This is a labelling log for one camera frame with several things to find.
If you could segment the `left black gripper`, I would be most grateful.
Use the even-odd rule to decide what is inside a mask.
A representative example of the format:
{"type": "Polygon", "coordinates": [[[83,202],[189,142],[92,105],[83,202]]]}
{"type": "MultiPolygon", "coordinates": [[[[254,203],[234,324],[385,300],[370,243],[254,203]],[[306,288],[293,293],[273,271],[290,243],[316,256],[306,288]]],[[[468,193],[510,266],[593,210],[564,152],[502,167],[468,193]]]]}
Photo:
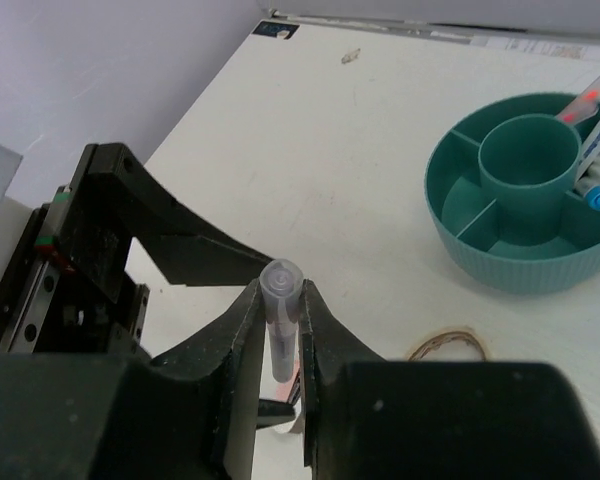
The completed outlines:
{"type": "Polygon", "coordinates": [[[246,285],[272,260],[181,204],[125,144],[87,145],[0,280],[0,479],[251,476],[259,285],[141,360],[149,288],[125,273],[133,240],[173,285],[246,285]],[[38,238],[55,204],[53,248],[38,238]]]}

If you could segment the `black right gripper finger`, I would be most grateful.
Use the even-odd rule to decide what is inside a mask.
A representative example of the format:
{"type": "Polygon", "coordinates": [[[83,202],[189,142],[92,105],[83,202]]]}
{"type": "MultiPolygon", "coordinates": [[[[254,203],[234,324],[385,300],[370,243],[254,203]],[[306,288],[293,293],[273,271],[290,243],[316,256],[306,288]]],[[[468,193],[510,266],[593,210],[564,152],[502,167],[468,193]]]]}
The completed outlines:
{"type": "Polygon", "coordinates": [[[600,479],[578,395],[540,362],[389,361],[300,297],[304,463],[316,479],[600,479]]]}

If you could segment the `blue capped white marker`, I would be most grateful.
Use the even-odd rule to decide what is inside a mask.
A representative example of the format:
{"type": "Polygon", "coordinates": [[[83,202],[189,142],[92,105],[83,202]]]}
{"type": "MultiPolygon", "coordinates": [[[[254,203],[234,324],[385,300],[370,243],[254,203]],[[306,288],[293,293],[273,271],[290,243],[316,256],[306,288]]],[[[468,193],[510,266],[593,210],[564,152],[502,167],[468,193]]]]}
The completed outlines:
{"type": "Polygon", "coordinates": [[[574,190],[588,204],[588,206],[600,212],[600,181],[589,177],[581,177],[574,186],[574,190]]]}

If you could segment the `masking tape roll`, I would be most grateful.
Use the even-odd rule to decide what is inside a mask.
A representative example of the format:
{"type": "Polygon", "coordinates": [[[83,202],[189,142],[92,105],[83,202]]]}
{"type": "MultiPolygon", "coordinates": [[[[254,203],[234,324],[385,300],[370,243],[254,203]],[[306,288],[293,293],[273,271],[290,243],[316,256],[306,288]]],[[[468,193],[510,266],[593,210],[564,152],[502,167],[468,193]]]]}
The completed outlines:
{"type": "Polygon", "coordinates": [[[468,326],[430,333],[404,356],[407,361],[485,362],[492,358],[486,342],[468,326]]]}

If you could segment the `clear pen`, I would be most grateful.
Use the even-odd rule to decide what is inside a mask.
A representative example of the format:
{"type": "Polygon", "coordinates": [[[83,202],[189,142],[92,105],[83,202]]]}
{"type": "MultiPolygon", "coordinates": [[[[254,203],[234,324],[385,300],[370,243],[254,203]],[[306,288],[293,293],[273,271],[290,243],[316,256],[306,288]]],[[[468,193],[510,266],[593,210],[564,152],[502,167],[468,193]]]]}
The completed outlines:
{"type": "Polygon", "coordinates": [[[287,259],[273,260],[259,276],[269,333],[272,375],[278,383],[286,383],[293,376],[303,282],[302,271],[287,259]]]}

